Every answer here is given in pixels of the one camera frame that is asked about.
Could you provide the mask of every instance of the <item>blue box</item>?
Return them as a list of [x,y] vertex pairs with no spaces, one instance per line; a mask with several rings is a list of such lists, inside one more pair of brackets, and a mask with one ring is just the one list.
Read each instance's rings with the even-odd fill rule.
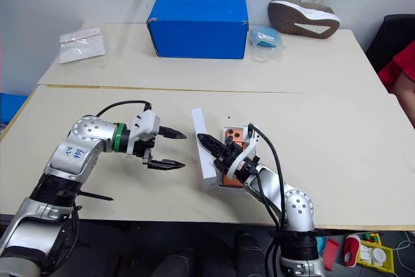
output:
[[245,0],[156,0],[147,19],[158,56],[243,58]]

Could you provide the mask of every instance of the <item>white cable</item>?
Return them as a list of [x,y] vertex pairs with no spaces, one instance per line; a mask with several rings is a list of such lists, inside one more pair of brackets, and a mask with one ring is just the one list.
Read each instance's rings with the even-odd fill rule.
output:
[[[407,240],[402,240],[400,243],[398,243],[398,244],[397,244],[397,247],[396,247],[395,249],[393,249],[393,250],[395,250],[395,251],[396,251],[397,260],[398,260],[398,261],[399,261],[399,263],[402,265],[402,267],[404,267],[405,269],[407,269],[407,270],[408,270],[408,271],[410,271],[410,272],[415,272],[413,269],[410,269],[410,268],[406,267],[406,266],[402,263],[401,258],[399,257],[399,251],[400,251],[400,250],[406,249],[406,248],[408,248],[410,245],[415,245],[415,242],[414,242],[414,241],[411,241],[411,240],[409,239],[408,234],[407,234],[406,232],[404,232],[404,234],[406,235]],[[402,245],[403,243],[407,243],[407,245],[406,245],[406,246],[404,246],[404,247],[401,247],[401,245]]]

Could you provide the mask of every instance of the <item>plastic package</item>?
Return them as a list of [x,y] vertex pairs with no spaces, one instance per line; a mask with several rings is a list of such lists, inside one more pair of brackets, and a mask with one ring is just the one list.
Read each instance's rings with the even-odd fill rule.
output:
[[255,61],[268,62],[279,57],[284,49],[279,32],[272,27],[251,26],[249,37],[254,46]]
[[100,27],[81,29],[71,34],[61,35],[59,64],[93,56],[104,55],[105,45]]

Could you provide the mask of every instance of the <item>shoe sole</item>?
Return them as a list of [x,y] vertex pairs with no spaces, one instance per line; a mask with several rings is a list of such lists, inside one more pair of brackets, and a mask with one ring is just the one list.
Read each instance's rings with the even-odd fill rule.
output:
[[[340,20],[336,15],[321,10],[303,8],[288,1],[270,2],[268,5],[268,16],[271,25],[285,34],[326,39],[340,27]],[[329,28],[324,32],[318,33],[296,24],[326,26]]]

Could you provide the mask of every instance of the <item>green ring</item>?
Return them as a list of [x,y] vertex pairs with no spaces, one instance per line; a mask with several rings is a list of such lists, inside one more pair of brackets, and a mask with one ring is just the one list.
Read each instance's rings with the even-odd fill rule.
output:
[[117,127],[117,132],[115,133],[114,139],[114,152],[119,152],[119,144],[121,142],[121,134],[123,133],[124,128],[126,127],[125,123],[119,123]]

